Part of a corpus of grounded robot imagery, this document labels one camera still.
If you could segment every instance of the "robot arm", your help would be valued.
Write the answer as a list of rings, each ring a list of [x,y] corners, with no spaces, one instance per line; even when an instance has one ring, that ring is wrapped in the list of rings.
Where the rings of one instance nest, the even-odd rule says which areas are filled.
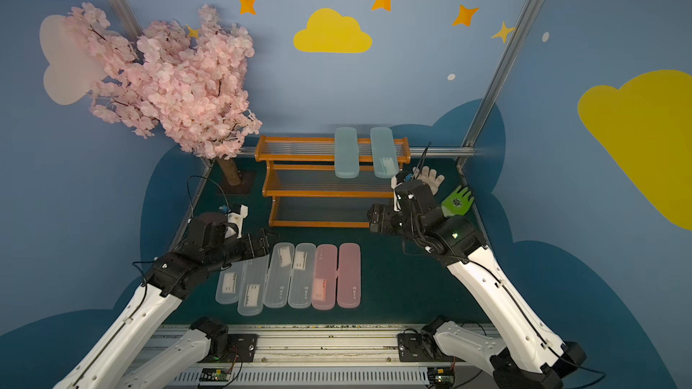
[[[229,327],[202,317],[175,344],[121,378],[116,387],[161,389],[191,365],[208,357],[223,358],[229,352]]]
[[[483,235],[463,216],[446,218],[430,188],[410,179],[394,189],[394,205],[373,205],[370,231],[414,241],[437,258],[471,292],[502,339],[477,335],[453,321],[439,321],[431,334],[445,354],[492,374],[500,389],[563,387],[586,356],[565,343],[533,312],[500,269]]]
[[[221,213],[203,213],[190,220],[187,235],[154,262],[145,274],[145,282],[116,321],[54,389],[114,389],[156,328],[210,274],[240,260],[269,254],[272,243],[265,231],[257,238],[250,235],[238,238],[235,234],[226,238],[229,227],[229,219]],[[194,335],[195,339],[199,338],[199,334]],[[188,350],[190,353],[180,360],[186,363],[198,357],[204,346],[204,342],[197,342],[194,348],[186,347],[186,353]]]

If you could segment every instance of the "pink plastic case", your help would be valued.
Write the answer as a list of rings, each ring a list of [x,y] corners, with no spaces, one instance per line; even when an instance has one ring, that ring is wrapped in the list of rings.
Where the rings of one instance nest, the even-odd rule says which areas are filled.
[[[315,254],[315,274],[312,282],[312,306],[327,311],[336,302],[336,246],[322,244]]]
[[[360,247],[356,243],[342,243],[339,246],[336,302],[342,308],[360,305]]]

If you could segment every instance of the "painted star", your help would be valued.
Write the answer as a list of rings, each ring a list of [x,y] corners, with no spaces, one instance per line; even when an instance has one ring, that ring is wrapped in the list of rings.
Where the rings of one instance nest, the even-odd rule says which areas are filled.
[[[240,13],[255,13],[255,0],[240,0]]]
[[[190,26],[187,26],[187,30],[190,31],[190,32],[187,34],[187,37],[188,37],[188,38],[197,38],[197,39],[199,39],[199,30],[195,30],[195,29],[191,28]]]
[[[456,20],[454,20],[452,25],[456,26],[457,24],[465,24],[467,26],[471,26],[471,18],[477,10],[478,8],[467,9],[463,7],[463,4],[459,5],[459,16]]]
[[[375,4],[372,5],[372,10],[374,11],[380,8],[392,11],[392,0],[375,0]]]
[[[513,27],[507,28],[507,26],[505,26],[505,22],[503,21],[502,29],[496,34],[492,35],[491,38],[502,38],[502,43],[505,44],[507,42],[507,35],[509,35],[509,32],[513,30]]]

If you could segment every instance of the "clear plastic case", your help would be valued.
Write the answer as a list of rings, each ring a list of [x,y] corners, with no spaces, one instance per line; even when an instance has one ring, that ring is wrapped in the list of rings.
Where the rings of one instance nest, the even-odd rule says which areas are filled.
[[[243,282],[238,300],[238,314],[255,316],[264,307],[264,280],[269,267],[269,255],[244,261]]]
[[[336,246],[322,244],[315,255],[315,274],[312,283],[312,306],[326,311],[336,303]]]
[[[394,136],[389,128],[372,128],[370,130],[370,144],[372,146],[372,165],[375,175],[389,179],[399,172],[399,164],[396,158],[396,146]]]
[[[292,243],[279,242],[274,245],[264,286],[264,306],[270,308],[286,306],[289,299],[290,270],[293,267],[294,251],[295,246]]]
[[[353,179],[360,173],[358,133],[356,128],[336,128],[334,133],[334,173],[342,179]]]
[[[240,287],[243,281],[244,262],[233,263],[231,266],[219,273],[219,284],[217,285],[217,302],[222,305],[236,303],[240,297]]]
[[[339,246],[336,302],[342,308],[360,305],[360,247],[353,242]]]
[[[312,303],[315,253],[313,243],[303,242],[296,246],[289,288],[289,306],[292,308],[307,308]]]

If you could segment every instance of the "white cloud decal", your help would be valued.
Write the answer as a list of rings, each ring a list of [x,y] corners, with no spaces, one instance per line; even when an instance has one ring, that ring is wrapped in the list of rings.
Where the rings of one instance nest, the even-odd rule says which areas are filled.
[[[62,24],[63,15],[49,15],[41,23],[41,49],[48,60],[44,87],[63,106],[82,99],[95,80],[106,78],[103,66],[79,48]]]

